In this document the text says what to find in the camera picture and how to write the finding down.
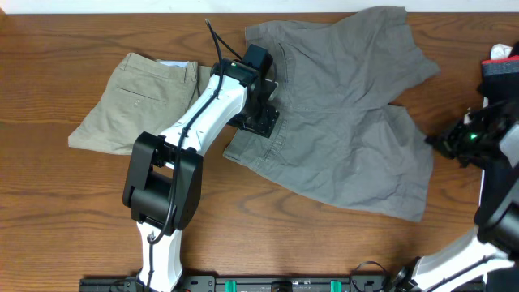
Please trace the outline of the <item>grey shorts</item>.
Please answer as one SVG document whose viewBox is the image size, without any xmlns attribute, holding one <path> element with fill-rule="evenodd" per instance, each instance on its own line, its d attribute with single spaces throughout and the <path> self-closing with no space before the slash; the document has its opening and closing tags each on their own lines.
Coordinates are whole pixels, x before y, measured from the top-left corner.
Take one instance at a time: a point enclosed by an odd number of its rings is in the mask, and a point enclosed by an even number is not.
<svg viewBox="0 0 519 292">
<path fill-rule="evenodd" d="M 440 69 L 414 43 L 406 9 L 269 21 L 245 38 L 273 57 L 280 115 L 268 138 L 237 131 L 225 157 L 324 204 L 420 221 L 433 153 L 396 99 Z"/>
</svg>

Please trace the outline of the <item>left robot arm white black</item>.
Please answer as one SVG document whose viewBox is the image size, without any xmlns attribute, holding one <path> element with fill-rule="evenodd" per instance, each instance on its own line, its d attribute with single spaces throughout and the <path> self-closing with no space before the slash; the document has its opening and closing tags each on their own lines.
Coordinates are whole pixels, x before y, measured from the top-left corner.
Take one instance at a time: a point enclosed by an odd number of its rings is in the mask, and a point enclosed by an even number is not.
<svg viewBox="0 0 519 292">
<path fill-rule="evenodd" d="M 270 57 L 222 59 L 199 100 L 158 135 L 133 144 L 122 202 L 143 243 L 139 291 L 172 291 L 179 283 L 182 231 L 198 208 L 204 155 L 224 126 L 268 138 L 279 116 L 269 100 L 277 82 Z"/>
</svg>

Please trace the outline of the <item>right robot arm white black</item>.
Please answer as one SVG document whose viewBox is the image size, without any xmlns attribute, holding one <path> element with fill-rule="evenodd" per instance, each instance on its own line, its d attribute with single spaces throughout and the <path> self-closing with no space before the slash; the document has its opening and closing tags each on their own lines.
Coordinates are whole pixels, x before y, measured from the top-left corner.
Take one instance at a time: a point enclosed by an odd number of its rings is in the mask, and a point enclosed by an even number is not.
<svg viewBox="0 0 519 292">
<path fill-rule="evenodd" d="M 461 167 L 483 170 L 474 227 L 394 278 L 393 291 L 453 291 L 518 263 L 518 104 L 501 101 L 465 117 L 426 142 Z"/>
</svg>

